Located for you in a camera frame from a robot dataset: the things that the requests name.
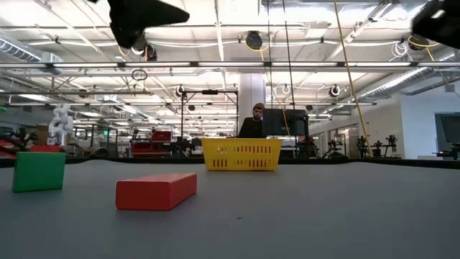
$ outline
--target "red block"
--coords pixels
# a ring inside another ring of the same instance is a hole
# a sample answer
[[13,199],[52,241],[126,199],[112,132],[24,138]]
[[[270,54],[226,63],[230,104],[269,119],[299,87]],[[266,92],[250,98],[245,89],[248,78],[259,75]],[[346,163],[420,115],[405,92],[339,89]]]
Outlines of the red block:
[[196,193],[196,173],[143,176],[116,183],[117,209],[173,209]]

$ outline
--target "table surface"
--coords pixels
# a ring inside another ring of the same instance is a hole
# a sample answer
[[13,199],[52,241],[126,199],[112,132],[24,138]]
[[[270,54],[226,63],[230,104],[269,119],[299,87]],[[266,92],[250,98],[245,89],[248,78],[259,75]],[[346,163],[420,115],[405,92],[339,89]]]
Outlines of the table surface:
[[[118,180],[197,173],[170,212],[115,208]],[[13,194],[0,169],[0,258],[460,258],[460,171],[349,163],[277,172],[92,160],[64,189]]]

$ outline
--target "plastic basket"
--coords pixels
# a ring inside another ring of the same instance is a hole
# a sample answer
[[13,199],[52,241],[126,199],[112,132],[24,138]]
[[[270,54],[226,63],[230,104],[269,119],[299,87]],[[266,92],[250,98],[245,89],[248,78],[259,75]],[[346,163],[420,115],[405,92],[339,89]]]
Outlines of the plastic basket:
[[282,140],[202,139],[209,171],[275,171]]

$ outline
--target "computer monitor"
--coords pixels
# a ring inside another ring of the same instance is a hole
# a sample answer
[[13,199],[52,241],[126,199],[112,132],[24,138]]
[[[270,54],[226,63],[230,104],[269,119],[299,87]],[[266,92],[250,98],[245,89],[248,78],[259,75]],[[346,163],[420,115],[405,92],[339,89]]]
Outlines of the computer monitor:
[[460,142],[460,116],[443,115],[441,122],[447,143]]
[[305,123],[308,125],[308,119],[304,121],[304,117],[307,118],[305,110],[285,110],[283,114],[282,109],[264,109],[262,123],[264,135],[305,136]]

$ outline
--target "white robot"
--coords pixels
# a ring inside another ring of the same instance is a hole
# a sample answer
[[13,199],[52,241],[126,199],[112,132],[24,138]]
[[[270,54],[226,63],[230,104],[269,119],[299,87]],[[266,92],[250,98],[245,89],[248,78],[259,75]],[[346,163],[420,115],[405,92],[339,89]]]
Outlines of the white robot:
[[58,104],[56,109],[52,111],[54,117],[48,127],[50,137],[47,139],[47,145],[61,146],[65,145],[65,140],[68,133],[73,129],[73,118],[68,116],[70,105]]

